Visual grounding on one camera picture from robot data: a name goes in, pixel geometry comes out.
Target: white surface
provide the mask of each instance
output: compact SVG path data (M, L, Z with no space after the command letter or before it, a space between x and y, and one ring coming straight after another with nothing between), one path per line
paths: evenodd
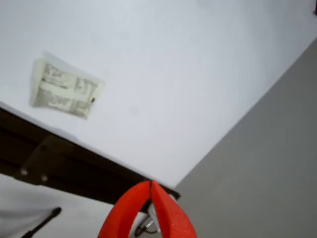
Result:
M55 207L62 207L60 215L38 231L34 238L96 238L113 207L4 175L0 175L0 191L1 238L20 238ZM142 217L142 214L137 216L133 227Z
M314 5L0 0L1 106L174 187L317 36ZM105 80L88 120L29 106L32 64L42 51ZM60 226L70 219L61 217L65 224L51 232L84 238L99 230L99 205L58 197L65 209L87 203L92 219L65 233Z

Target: gray wall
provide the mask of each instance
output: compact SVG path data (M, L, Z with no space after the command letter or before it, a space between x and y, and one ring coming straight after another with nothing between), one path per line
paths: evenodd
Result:
M177 189L200 238L317 237L317 41Z

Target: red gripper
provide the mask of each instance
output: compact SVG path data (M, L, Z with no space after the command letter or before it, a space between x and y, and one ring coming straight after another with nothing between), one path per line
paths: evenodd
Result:
M197 238L185 212L155 181L129 189L109 213L98 238L128 238L135 217L150 198L163 238Z

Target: white table surface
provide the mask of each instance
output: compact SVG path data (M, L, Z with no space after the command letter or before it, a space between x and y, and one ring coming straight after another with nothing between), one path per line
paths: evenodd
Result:
M1 0L1 107L175 187L317 36L312 0ZM105 81L88 120L29 106L47 51Z

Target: black cable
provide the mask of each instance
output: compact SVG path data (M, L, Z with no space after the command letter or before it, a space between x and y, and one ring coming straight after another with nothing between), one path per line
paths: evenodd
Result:
M53 218L57 217L60 213L61 213L61 208L56 207L54 210L52 210L52 213L47 218L45 218L44 221L42 221L39 225L37 225L33 230L25 233L21 238L31 238L36 232L38 232L41 228L43 228L43 226L45 226Z
M150 216L148 215L145 219L143 219L143 221L138 225L138 227L135 229L135 232L134 232L134 237L139 237L140 235L142 235L143 233L148 233L148 234L155 234L157 233L158 231L153 231L153 232L150 232L148 231L148 228L153 224L153 220L150 221L149 223L147 223L146 225L142 226L143 223L149 219Z

